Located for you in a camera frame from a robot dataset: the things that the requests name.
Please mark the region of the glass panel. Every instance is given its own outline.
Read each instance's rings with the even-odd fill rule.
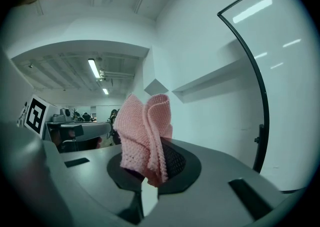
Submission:
[[[270,128],[261,174],[284,190],[304,187],[319,153],[316,28],[300,0],[242,0],[222,15],[249,47],[265,84]]]

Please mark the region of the black slot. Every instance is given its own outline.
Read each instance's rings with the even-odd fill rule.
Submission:
[[[254,220],[264,217],[273,210],[273,208],[264,201],[259,194],[246,183],[245,180],[235,179],[230,181],[229,185]]]
[[[82,158],[66,161],[66,162],[64,162],[64,164],[65,164],[65,166],[67,168],[71,168],[71,167],[74,167],[74,166],[77,166],[77,165],[81,165],[81,164],[89,162],[89,161],[90,160],[87,159],[86,157],[82,157]]]

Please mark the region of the pink knitted cloth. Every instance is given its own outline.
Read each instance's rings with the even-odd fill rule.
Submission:
[[[131,94],[119,111],[113,128],[122,143],[122,168],[134,170],[158,187],[168,179],[160,137],[172,138],[169,97],[152,96],[145,105]]]

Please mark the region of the white wall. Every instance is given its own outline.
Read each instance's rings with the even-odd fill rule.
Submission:
[[[112,105],[112,106],[97,106],[96,107],[96,121],[98,122],[106,122],[112,110],[121,109],[122,105]]]
[[[19,72],[0,47],[0,109],[2,122],[16,123],[34,93],[33,86]]]
[[[90,107],[90,113],[91,113],[91,114],[97,113],[97,107],[96,107],[96,106],[91,106],[91,107]]]
[[[13,58],[26,51],[65,41],[98,40],[150,48],[156,43],[155,22],[124,9],[70,5],[48,14],[11,10],[0,30],[0,43]]]
[[[49,103],[61,106],[118,106],[125,101],[124,95],[105,95],[102,89],[45,89],[35,93]]]
[[[134,80],[128,89],[126,97],[130,94],[134,94],[142,103],[146,103],[150,98],[150,95],[144,91],[144,76],[143,76],[143,65],[146,59],[141,60],[135,70]]]
[[[171,0],[157,19],[157,32],[176,66],[180,87],[216,66],[229,64],[233,55],[220,53],[235,37],[217,13],[236,0]]]
[[[256,58],[270,118],[261,174],[291,191],[307,186],[319,163],[320,38],[299,0],[271,0],[252,16],[233,20],[263,1],[243,0],[223,16],[254,56],[264,53]]]
[[[260,90],[249,61],[228,67],[247,60],[246,54],[217,17],[234,1],[171,0],[156,28],[171,56],[171,88],[189,85],[170,95],[174,138],[226,152],[252,167],[263,123]]]

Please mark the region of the gray surface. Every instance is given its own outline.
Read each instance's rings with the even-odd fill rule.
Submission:
[[[185,192],[160,196],[140,226],[242,227],[250,224],[252,217],[228,184],[238,178],[246,180],[273,207],[285,199],[261,175],[232,156],[183,141],[172,142],[200,159],[201,174]]]
[[[278,224],[296,205],[301,196],[305,193],[305,189],[300,189],[287,197],[279,206],[268,213],[265,217],[260,218],[250,227],[273,227]]]
[[[272,184],[232,156],[191,143],[177,140],[172,142],[200,159],[201,174],[185,192],[160,196],[158,204],[139,224],[140,226],[242,227],[253,223],[252,217],[228,184],[229,181],[238,178],[243,178],[272,207],[277,207],[285,199]],[[107,209],[115,214],[127,208],[133,198],[133,192],[119,189],[107,173],[109,159],[120,151],[121,146],[116,145],[59,155],[63,161],[79,158],[90,160],[78,166],[64,168],[68,178],[77,181],[78,185],[100,205],[99,210]]]
[[[92,197],[88,193],[90,189],[85,190],[79,185],[69,171],[72,167],[66,167],[61,154],[58,153],[56,146],[52,142],[43,141],[43,144],[51,179],[69,209],[74,226],[133,226],[99,204],[97,202],[97,196]],[[70,158],[72,157],[78,158],[76,154],[70,155]],[[95,177],[88,176],[87,178],[95,180]],[[108,188],[105,185],[105,188],[100,192],[107,193],[107,189]]]
[[[0,46],[0,108],[1,121],[15,122],[18,120],[25,102],[29,102],[34,88],[3,52]]]
[[[111,125],[108,122],[70,122],[61,125],[61,127],[67,126],[82,126],[83,135],[75,138],[77,142],[101,137],[107,135],[111,131]]]
[[[107,172],[109,160],[121,152],[121,145],[62,153],[63,161],[87,158],[90,162],[68,168],[82,188],[109,211],[119,214],[131,204],[134,192],[118,188]]]

